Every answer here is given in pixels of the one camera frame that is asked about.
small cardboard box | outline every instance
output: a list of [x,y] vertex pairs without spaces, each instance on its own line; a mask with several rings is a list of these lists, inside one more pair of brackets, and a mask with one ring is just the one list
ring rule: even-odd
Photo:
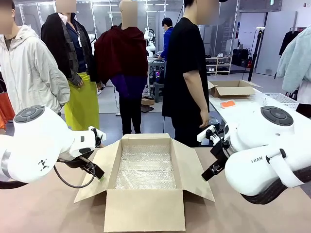
[[[124,146],[170,145],[176,189],[115,189]],[[183,190],[215,201],[194,149],[164,134],[128,134],[100,149],[93,160],[105,178],[79,190],[74,202],[107,191],[104,232],[185,231]],[[91,179],[87,174],[83,181]]]
[[253,87],[257,84],[244,80],[236,81],[209,81],[208,89],[213,97],[245,97],[255,93]]
[[141,99],[141,104],[145,105],[145,106],[154,105],[154,103],[155,103],[155,100],[149,100],[149,99],[146,99],[146,98],[142,98]]

white strap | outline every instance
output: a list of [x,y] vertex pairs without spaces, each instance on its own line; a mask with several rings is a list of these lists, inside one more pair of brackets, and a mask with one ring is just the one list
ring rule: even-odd
[[270,159],[270,165],[273,168],[273,170],[277,173],[277,175],[280,177],[282,183],[285,186],[289,188],[294,188],[296,186],[304,184],[301,180],[299,180],[295,176],[295,174],[288,166],[288,164],[285,162],[281,154],[272,157]]

man in black t-shirt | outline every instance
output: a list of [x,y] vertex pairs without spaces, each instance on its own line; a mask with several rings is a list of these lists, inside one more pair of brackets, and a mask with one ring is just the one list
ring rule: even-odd
[[209,120],[205,48],[197,26],[203,15],[198,14],[212,15],[219,4],[201,0],[199,7],[199,1],[184,0],[184,16],[172,32],[162,109],[163,116],[172,118],[175,140],[189,147],[199,146],[197,135]]

yellow skirt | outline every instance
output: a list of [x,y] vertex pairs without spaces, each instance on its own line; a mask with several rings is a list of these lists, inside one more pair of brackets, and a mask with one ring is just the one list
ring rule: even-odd
[[66,123],[74,131],[88,130],[89,126],[99,129],[96,83],[90,81],[86,72],[78,75],[83,80],[83,86],[78,88],[69,82],[70,100],[65,104]]

gray circular joint cap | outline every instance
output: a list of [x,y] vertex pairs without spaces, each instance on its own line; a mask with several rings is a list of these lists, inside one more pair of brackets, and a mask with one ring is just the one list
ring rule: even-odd
[[15,117],[14,121],[18,124],[27,123],[37,119],[45,111],[45,107],[35,105],[30,108],[25,108],[21,110]]
[[261,108],[261,114],[264,118],[268,121],[280,125],[280,126],[291,126],[294,123],[294,120],[291,115],[289,115],[283,109],[273,107],[273,106],[266,106]]

